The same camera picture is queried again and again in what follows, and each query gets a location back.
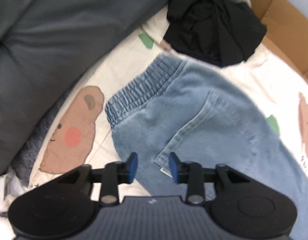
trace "waistband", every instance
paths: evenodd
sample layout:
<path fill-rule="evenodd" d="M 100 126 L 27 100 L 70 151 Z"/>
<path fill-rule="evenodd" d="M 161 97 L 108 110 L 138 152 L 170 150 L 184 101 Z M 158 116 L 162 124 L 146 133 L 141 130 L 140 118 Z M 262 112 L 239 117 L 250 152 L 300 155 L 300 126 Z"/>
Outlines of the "waistband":
<path fill-rule="evenodd" d="M 166 53 L 158 55 L 142 74 L 107 102 L 105 112 L 111 128 L 145 107 L 151 98 L 161 95 L 179 75 L 185 63 L 186 61 Z"/>

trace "black garment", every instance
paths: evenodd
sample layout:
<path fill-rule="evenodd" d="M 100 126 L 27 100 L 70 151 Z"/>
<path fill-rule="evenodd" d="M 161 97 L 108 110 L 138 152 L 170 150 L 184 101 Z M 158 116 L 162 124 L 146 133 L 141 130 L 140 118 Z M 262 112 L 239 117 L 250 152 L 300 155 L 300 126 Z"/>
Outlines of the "black garment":
<path fill-rule="evenodd" d="M 217 66 L 247 60 L 266 34 L 246 3 L 229 0 L 169 0 L 167 19 L 173 49 Z"/>

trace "blue denim pants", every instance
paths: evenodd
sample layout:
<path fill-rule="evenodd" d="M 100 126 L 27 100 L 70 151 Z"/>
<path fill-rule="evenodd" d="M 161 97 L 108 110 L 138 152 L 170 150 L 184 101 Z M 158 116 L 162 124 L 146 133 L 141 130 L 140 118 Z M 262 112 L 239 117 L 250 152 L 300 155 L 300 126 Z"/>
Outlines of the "blue denim pants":
<path fill-rule="evenodd" d="M 185 195 L 168 176 L 170 152 L 206 168 L 225 163 L 292 199 L 290 236 L 308 240 L 308 179 L 249 98 L 206 64 L 161 54 L 105 110 L 118 155 L 139 154 L 136 179 L 152 195 Z"/>

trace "green patch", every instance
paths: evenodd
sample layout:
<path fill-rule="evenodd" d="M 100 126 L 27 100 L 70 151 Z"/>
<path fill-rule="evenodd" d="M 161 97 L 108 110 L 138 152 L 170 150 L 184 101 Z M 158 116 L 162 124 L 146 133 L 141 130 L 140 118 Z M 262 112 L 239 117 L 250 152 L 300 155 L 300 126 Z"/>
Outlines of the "green patch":
<path fill-rule="evenodd" d="M 280 136 L 281 133 L 280 133 L 279 126 L 278 126 L 278 122 L 277 122 L 275 116 L 273 116 L 273 115 L 271 114 L 268 118 L 266 118 L 266 120 L 267 120 L 268 124 L 270 125 L 270 127 L 272 127 L 272 129 L 274 130 L 274 132 L 275 132 L 278 136 Z"/>
<path fill-rule="evenodd" d="M 146 32 L 142 32 L 138 36 L 141 39 L 141 41 L 143 42 L 143 44 L 145 45 L 145 47 L 147 47 L 148 49 L 153 48 L 154 41 L 152 40 L 152 38 L 150 36 L 147 35 Z"/>

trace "bear ear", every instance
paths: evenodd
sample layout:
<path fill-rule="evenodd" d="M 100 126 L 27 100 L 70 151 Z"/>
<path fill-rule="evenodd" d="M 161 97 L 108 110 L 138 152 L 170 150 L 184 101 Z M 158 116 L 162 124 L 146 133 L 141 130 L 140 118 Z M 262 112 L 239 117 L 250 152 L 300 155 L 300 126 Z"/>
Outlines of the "bear ear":
<path fill-rule="evenodd" d="M 92 111 L 95 108 L 96 103 L 95 103 L 95 99 L 92 95 L 85 95 L 84 101 L 86 102 L 89 110 Z"/>

